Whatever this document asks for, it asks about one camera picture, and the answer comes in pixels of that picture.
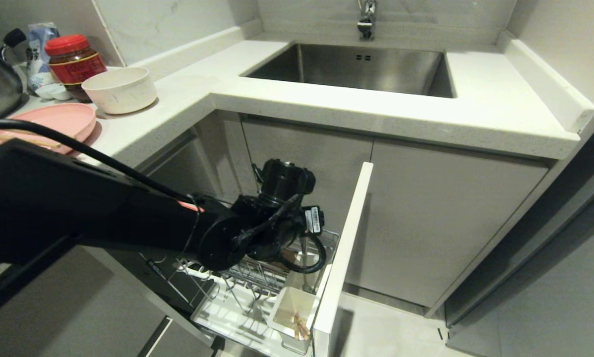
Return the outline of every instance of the faucet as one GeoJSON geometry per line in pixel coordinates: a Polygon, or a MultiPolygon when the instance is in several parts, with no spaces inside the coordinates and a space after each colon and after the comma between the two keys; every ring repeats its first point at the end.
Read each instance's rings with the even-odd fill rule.
{"type": "Polygon", "coordinates": [[[374,37],[374,24],[376,23],[376,0],[365,0],[361,4],[358,0],[358,6],[361,9],[361,19],[358,21],[358,30],[361,32],[361,41],[372,41],[374,37]]]}

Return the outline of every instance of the robotic arm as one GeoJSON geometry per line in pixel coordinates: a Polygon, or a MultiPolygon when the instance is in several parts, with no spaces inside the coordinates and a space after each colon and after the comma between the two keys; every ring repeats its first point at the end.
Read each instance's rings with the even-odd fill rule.
{"type": "Polygon", "coordinates": [[[227,208],[210,196],[175,192],[52,129],[7,119],[0,129],[47,136],[124,174],[17,139],[0,145],[0,306],[77,244],[163,252],[215,271],[245,255],[299,273],[313,273],[326,262],[317,237],[323,213],[301,206],[315,186],[307,169],[277,159],[263,169],[253,165],[259,195],[240,195],[227,208]],[[307,267],[281,254],[304,235],[320,253],[307,267]]]}

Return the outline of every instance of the wooden chopstick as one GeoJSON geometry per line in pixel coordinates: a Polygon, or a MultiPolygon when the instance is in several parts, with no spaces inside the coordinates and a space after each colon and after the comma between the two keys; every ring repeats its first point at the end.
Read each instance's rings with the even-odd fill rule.
{"type": "Polygon", "coordinates": [[[43,140],[35,140],[35,139],[29,139],[29,138],[21,138],[19,136],[0,134],[0,140],[11,140],[14,138],[18,138],[20,140],[29,142],[30,144],[41,145],[41,146],[46,146],[46,147],[60,147],[61,146],[61,144],[59,144],[59,143],[55,144],[55,143],[43,141],[43,140]]]}

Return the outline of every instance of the cabinet door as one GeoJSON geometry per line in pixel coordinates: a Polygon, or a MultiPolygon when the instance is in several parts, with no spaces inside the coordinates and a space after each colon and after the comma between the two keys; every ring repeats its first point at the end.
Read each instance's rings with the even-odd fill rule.
{"type": "Polygon", "coordinates": [[[277,158],[315,174],[315,190],[304,197],[304,206],[321,206],[325,228],[340,233],[358,178],[356,168],[370,160],[372,138],[271,122],[254,115],[245,116],[242,126],[252,162],[261,167],[268,159],[277,158]]]}
{"type": "Polygon", "coordinates": [[[537,162],[378,139],[348,282],[433,306],[547,168],[537,162]]]}

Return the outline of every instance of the kettle handle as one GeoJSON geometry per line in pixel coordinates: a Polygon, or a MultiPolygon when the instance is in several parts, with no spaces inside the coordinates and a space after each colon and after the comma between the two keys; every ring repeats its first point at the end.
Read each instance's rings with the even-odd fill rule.
{"type": "Polygon", "coordinates": [[[23,33],[22,30],[14,29],[11,32],[7,33],[6,36],[4,36],[3,41],[4,45],[2,45],[2,47],[0,48],[0,57],[2,58],[2,61],[6,61],[6,50],[8,50],[8,48],[13,48],[19,45],[23,41],[26,41],[26,35],[23,33]]]}

